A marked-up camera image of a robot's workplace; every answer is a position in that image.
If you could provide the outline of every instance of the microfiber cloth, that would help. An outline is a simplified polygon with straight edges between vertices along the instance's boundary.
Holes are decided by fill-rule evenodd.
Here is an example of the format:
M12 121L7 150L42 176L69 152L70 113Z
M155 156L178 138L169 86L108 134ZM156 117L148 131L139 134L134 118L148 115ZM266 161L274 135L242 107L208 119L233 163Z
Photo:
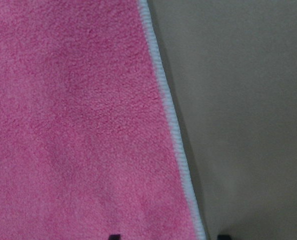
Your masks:
M144 0L0 0L0 240L204 240Z

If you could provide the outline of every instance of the gray background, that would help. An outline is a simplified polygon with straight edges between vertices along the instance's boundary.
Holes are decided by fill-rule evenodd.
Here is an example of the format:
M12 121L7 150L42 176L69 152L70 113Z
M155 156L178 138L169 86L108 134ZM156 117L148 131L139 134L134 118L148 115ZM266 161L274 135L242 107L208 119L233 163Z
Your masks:
M149 0L211 240L297 240L297 0Z

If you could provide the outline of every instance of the fabric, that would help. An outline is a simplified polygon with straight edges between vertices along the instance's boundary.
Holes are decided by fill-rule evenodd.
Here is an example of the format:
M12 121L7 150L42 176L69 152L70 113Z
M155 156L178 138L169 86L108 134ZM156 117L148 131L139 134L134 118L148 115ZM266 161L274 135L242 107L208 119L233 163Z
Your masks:
M199 238L140 8L0 0L0 240Z

